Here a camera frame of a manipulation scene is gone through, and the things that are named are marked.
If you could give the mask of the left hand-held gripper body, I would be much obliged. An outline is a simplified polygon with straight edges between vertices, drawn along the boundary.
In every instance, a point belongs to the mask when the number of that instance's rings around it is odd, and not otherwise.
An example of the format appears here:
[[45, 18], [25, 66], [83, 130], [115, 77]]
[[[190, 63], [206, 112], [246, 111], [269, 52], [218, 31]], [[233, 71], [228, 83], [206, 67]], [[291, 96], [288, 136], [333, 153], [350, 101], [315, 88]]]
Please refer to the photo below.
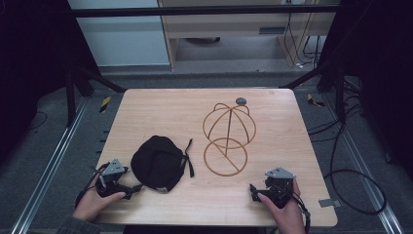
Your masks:
[[129, 193], [129, 189], [120, 184], [118, 180], [127, 172], [118, 159], [114, 159], [102, 166], [98, 172], [96, 190], [100, 197], [107, 197], [118, 192]]

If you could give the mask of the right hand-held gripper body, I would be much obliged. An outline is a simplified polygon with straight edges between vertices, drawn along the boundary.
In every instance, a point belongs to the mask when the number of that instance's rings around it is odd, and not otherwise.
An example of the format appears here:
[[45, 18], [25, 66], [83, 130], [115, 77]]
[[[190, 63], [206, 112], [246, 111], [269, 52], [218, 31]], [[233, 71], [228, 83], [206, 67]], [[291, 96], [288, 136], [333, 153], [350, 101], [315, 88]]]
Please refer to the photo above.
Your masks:
[[296, 175], [277, 167], [265, 173], [265, 185], [268, 188], [267, 197], [279, 208], [282, 209], [292, 198], [293, 180]]

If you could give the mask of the black cap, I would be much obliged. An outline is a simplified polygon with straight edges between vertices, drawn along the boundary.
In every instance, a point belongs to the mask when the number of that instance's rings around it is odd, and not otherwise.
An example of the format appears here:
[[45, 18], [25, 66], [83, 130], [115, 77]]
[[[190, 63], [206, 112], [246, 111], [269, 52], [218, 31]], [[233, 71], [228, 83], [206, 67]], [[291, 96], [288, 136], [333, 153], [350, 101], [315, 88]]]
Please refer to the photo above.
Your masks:
[[187, 150], [179, 149], [166, 136], [151, 136], [133, 154], [131, 170], [143, 185], [162, 193], [171, 192], [189, 166], [190, 177], [195, 176]]

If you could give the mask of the gold wire hat stand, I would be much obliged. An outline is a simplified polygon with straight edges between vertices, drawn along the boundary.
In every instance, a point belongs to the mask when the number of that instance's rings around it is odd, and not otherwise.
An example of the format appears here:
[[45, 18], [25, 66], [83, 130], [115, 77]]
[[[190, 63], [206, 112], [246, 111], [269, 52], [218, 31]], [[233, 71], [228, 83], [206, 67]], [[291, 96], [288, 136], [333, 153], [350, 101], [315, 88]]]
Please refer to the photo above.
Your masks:
[[206, 167], [218, 176], [235, 176], [248, 162], [247, 146], [255, 139], [257, 126], [244, 97], [235, 105], [218, 102], [203, 121], [208, 144], [204, 150]]

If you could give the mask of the person's right hand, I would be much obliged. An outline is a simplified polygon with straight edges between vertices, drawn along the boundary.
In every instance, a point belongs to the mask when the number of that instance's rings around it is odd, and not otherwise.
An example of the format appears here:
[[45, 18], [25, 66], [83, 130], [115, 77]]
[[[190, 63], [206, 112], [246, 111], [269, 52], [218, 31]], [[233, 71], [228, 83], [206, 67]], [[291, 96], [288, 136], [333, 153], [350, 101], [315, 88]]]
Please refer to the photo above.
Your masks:
[[272, 214], [281, 234], [306, 234], [303, 215], [296, 201], [291, 199], [283, 209], [279, 209], [271, 200], [262, 204]]

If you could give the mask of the person's left hand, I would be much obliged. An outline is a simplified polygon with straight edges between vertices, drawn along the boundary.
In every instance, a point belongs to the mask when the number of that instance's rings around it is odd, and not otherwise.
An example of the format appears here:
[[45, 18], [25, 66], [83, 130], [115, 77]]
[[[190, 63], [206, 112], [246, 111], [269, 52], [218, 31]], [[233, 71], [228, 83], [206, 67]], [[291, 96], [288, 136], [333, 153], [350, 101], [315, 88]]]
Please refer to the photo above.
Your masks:
[[84, 196], [75, 208], [72, 215], [74, 218], [92, 222], [109, 205], [122, 200], [126, 196], [125, 192], [117, 192], [107, 197], [100, 197], [96, 191], [95, 183], [96, 178], [88, 186]]

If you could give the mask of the grey tape piece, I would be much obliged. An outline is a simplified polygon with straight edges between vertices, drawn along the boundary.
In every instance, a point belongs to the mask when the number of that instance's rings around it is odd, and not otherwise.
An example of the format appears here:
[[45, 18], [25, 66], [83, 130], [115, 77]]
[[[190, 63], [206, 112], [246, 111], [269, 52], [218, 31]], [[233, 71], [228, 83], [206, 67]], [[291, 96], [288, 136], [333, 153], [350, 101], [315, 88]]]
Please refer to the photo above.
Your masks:
[[333, 199], [319, 200], [319, 205], [322, 208], [326, 208], [326, 207], [340, 208], [340, 207], [342, 207], [342, 203], [339, 200], [333, 200]]

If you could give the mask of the yellow black tape strip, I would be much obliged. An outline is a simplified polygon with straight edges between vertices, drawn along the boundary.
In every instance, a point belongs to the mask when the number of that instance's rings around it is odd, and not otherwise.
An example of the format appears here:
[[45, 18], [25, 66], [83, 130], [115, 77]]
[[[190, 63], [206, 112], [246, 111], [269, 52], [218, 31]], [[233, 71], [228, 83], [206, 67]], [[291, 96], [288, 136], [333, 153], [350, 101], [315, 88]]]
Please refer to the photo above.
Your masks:
[[103, 99], [102, 104], [101, 104], [101, 106], [100, 106], [100, 108], [99, 108], [99, 111], [98, 111], [99, 113], [104, 113], [104, 112], [106, 111], [107, 106], [108, 106], [110, 100], [111, 100], [111, 97], [105, 97], [105, 98]]
[[320, 94], [307, 94], [307, 102], [318, 107], [324, 107], [324, 101]]

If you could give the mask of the black metal stand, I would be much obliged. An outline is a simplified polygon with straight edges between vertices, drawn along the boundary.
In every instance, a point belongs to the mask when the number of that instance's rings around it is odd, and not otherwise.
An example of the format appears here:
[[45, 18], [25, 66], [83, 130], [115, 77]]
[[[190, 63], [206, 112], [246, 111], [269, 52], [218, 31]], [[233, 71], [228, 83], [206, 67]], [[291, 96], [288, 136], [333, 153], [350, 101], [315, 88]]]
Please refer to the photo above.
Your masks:
[[67, 127], [70, 127], [76, 118], [75, 89], [78, 89], [82, 97], [91, 97], [94, 93], [94, 88], [89, 82], [90, 79], [98, 82], [99, 84], [109, 88], [114, 92], [124, 93], [126, 91], [125, 88], [103, 78], [100, 74], [93, 73], [81, 66], [71, 66], [67, 70], [67, 73], [65, 75]]
[[298, 79], [281, 86], [281, 89], [295, 89], [300, 84], [305, 83], [311, 78], [320, 75], [321, 79], [317, 85], [317, 89], [324, 93], [335, 86], [335, 113], [338, 120], [346, 123], [345, 105], [344, 105], [344, 65], [339, 61], [325, 62], [317, 68], [307, 72]]

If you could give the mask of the white cabinet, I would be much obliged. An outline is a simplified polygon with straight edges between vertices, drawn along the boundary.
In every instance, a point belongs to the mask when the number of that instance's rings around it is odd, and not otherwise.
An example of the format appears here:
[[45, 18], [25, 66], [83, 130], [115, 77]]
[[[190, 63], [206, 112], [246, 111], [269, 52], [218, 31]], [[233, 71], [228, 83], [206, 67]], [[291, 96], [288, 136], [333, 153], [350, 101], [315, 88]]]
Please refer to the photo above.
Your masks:
[[[157, 0], [68, 0], [73, 10], [158, 8]], [[169, 65], [160, 17], [77, 18], [99, 67]]]

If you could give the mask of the dark curtain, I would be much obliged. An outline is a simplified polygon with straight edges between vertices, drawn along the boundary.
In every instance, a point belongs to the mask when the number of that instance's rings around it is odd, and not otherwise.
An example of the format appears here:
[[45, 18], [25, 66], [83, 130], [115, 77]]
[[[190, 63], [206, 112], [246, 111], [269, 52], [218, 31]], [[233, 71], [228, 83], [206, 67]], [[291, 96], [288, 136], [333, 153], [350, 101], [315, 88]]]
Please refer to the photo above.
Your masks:
[[321, 62], [340, 50], [360, 79], [369, 117], [391, 158], [413, 180], [413, 0], [339, 0]]
[[0, 165], [12, 157], [37, 112], [38, 100], [65, 86], [59, 40], [77, 64], [97, 74], [78, 21], [50, 16], [68, 0], [0, 0]]

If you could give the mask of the light wooden desk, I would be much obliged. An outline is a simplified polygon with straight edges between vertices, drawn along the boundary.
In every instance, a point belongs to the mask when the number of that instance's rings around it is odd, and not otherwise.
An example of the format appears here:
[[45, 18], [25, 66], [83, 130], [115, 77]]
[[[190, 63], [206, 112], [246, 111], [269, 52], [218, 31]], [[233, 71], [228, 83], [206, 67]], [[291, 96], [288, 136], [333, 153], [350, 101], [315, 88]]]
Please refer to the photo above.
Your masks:
[[[339, 0], [157, 0], [161, 7], [327, 5]], [[163, 16], [169, 60], [183, 38], [276, 36], [291, 66], [304, 62], [305, 41], [328, 34], [333, 13]]]

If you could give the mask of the metal floor rail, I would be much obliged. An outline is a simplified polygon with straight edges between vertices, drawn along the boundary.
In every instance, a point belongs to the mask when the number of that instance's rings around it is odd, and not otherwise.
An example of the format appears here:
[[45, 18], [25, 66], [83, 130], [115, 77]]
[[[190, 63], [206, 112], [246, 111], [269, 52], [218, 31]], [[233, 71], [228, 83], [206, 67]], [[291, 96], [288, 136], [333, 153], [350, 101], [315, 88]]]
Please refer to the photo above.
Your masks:
[[40, 205], [42, 204], [44, 197], [50, 187], [51, 182], [53, 181], [57, 169], [60, 165], [63, 156], [75, 135], [76, 130], [83, 118], [86, 106], [89, 102], [88, 97], [81, 97], [79, 100], [79, 104], [75, 109], [75, 117], [71, 124], [69, 124], [57, 146], [56, 149], [51, 156], [45, 170], [43, 171], [41, 177], [39, 178], [28, 202], [26, 203], [24, 209], [19, 215], [19, 218], [16, 220], [15, 224], [13, 225], [10, 234], [26, 234], [34, 217], [36, 216]]
[[[331, 117], [335, 123], [338, 123], [336, 129], [338, 133], [334, 138], [333, 150], [330, 156], [329, 170], [327, 177], [330, 179], [332, 187], [336, 188], [334, 182], [334, 176], [340, 173], [354, 174], [359, 177], [359, 180], [363, 186], [365, 193], [368, 196], [369, 203], [371, 204], [372, 211], [364, 211], [361, 208], [357, 208], [350, 202], [346, 201], [340, 193], [336, 192], [340, 201], [352, 210], [371, 216], [378, 216], [381, 223], [386, 230], [387, 234], [405, 234], [401, 224], [399, 223], [391, 205], [388, 202], [388, 197], [384, 192], [383, 188], [377, 183], [374, 175], [371, 173], [370, 169], [367, 167], [365, 161], [363, 160], [356, 143], [351, 136], [350, 132], [346, 129], [346, 125], [343, 124], [335, 112], [334, 101], [331, 95], [322, 95], [326, 108], [329, 110]], [[352, 169], [335, 169], [333, 167], [333, 162], [335, 158], [335, 152], [337, 148], [338, 141], [342, 140], [350, 160], [352, 161]]]

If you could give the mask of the black horizontal frame bar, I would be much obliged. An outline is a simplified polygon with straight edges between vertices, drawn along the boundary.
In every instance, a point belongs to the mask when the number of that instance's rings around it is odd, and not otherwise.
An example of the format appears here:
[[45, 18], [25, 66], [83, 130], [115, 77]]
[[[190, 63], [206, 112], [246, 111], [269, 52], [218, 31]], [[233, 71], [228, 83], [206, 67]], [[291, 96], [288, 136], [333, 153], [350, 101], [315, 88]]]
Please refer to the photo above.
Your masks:
[[340, 4], [327, 5], [257, 5], [257, 6], [198, 6], [165, 8], [83, 9], [71, 10], [68, 15], [76, 18], [105, 17], [152, 17], [152, 16], [197, 16], [239, 14], [289, 14], [332, 13], [341, 9]]

